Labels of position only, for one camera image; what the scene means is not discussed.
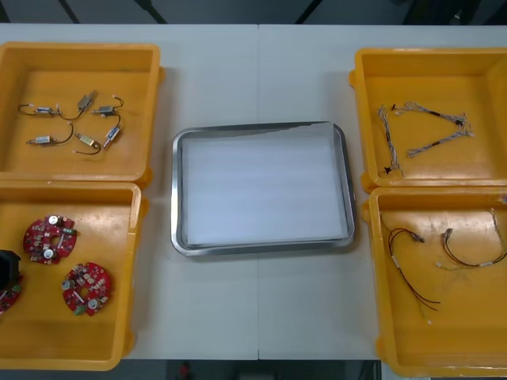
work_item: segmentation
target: metal tray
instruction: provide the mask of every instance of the metal tray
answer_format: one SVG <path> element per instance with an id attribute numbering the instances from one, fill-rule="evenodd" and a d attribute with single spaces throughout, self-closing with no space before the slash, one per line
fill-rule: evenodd
<path id="1" fill-rule="evenodd" d="M 186 241 L 183 228 L 183 173 L 182 142 L 185 139 L 213 139 L 217 137 L 237 137 L 242 135 L 262 134 L 270 131 L 283 131 L 295 127 L 310 126 L 327 122 L 302 122 L 302 123 L 265 123 L 245 124 L 224 127 L 191 128 L 180 132 L 173 141 L 173 180 L 171 192 L 171 241 L 174 248 L 182 255 L 189 257 L 223 255 L 231 253 L 266 253 L 288 252 L 296 250 L 328 251 L 339 247 L 345 247 L 353 242 L 355 234 L 356 199 L 353 192 L 353 184 L 349 170 L 349 160 L 345 145 L 343 131 L 333 124 L 334 152 L 336 154 L 336 168 L 341 180 L 341 193 L 345 210 L 347 236 L 330 240 L 312 241 L 287 241 L 267 244 L 244 244 L 244 245 L 217 245 L 204 246 L 192 245 Z"/>

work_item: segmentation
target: circuit board component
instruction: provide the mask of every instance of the circuit board component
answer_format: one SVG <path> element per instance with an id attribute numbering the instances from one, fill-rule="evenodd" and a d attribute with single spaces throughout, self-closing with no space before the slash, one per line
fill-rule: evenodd
<path id="1" fill-rule="evenodd" d="M 77 264 L 62 282 L 63 300 L 74 315 L 98 313 L 110 298 L 109 273 L 95 263 Z"/>
<path id="2" fill-rule="evenodd" d="M 37 220 L 26 230 L 23 249 L 30 260 L 41 264 L 58 264 L 71 254 L 77 241 L 74 221 L 58 215 Z"/>

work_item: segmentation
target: round circuit board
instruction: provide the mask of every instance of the round circuit board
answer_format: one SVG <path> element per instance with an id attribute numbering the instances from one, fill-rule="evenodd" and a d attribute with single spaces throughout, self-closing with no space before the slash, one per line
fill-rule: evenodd
<path id="1" fill-rule="evenodd" d="M 21 294 L 20 282 L 23 276 L 19 276 L 19 280 L 10 289 L 0 292 L 0 315 L 4 314 L 19 298 Z"/>
<path id="2" fill-rule="evenodd" d="M 74 315 L 93 316 L 109 300 L 111 277 L 98 264 L 77 264 L 62 282 L 63 299 Z"/>
<path id="3" fill-rule="evenodd" d="M 41 264 L 58 264 L 71 254 L 78 238 L 74 221 L 58 215 L 37 220 L 26 230 L 23 249 L 30 260 Z"/>

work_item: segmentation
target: white table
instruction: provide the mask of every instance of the white table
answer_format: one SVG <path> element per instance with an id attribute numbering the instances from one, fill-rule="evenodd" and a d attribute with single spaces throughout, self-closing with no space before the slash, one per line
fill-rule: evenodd
<path id="1" fill-rule="evenodd" d="M 357 206 L 363 162 L 348 73 L 362 47 L 498 46 L 504 27 L 0 25 L 5 40 L 149 42 L 159 93 L 151 210 L 138 251 L 137 359 L 374 359 L 365 225 L 347 253 L 189 259 L 170 244 L 170 146 L 187 127 L 329 120 L 347 139 Z"/>

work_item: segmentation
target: black object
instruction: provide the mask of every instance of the black object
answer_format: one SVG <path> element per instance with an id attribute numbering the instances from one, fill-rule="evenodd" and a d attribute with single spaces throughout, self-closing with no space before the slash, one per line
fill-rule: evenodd
<path id="1" fill-rule="evenodd" d="M 19 280 L 20 257 L 13 251 L 0 249 L 0 291 L 11 288 Z"/>
<path id="2" fill-rule="evenodd" d="M 67 14 L 67 16 L 74 22 L 75 24 L 79 24 L 79 20 L 76 17 L 75 13 L 72 11 L 72 8 L 67 4 L 67 0 L 58 0 L 63 10 Z"/>
<path id="3" fill-rule="evenodd" d="M 448 25 L 459 13 L 459 24 L 468 25 L 481 0 L 414 0 L 404 25 Z"/>
<path id="4" fill-rule="evenodd" d="M 507 25 L 507 2 L 491 16 L 484 25 Z"/>
<path id="5" fill-rule="evenodd" d="M 157 21 L 158 24 L 167 24 L 167 21 L 162 17 L 162 15 L 155 9 L 153 4 L 151 4 L 151 0 L 134 0 L 137 2 L 137 5 L 141 7 L 142 10 L 146 10 L 150 16 Z"/>
<path id="6" fill-rule="evenodd" d="M 317 9 L 322 0 L 312 0 L 310 5 L 301 13 L 301 16 L 295 21 L 296 24 L 304 24 L 307 18 Z"/>
<path id="7" fill-rule="evenodd" d="M 0 22 L 10 22 L 9 16 L 7 16 L 6 9 L 3 7 L 1 0 L 0 0 Z"/>

